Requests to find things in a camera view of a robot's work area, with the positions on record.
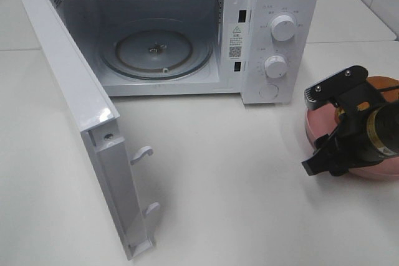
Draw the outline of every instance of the control panel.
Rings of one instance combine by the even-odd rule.
[[[241,96],[244,103],[289,102],[316,0],[257,0]]]

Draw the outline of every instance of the white knob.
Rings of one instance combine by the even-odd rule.
[[[277,16],[271,22],[272,35],[280,42],[284,42],[293,37],[297,29],[296,27],[293,18],[288,15]]]
[[[273,55],[264,62],[264,70],[268,77],[279,78],[283,77],[287,73],[288,64],[283,56]]]

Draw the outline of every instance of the screw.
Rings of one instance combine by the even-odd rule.
[[[113,134],[112,133],[109,133],[109,134],[107,134],[107,135],[105,135],[104,136],[104,140],[111,140],[113,138]]]

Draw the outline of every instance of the warning label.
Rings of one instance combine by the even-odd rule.
[[[243,55],[245,24],[230,24],[229,26],[229,58],[239,59]]]

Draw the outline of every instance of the qr code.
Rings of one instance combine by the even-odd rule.
[[[230,57],[240,57],[241,47],[230,47]]]

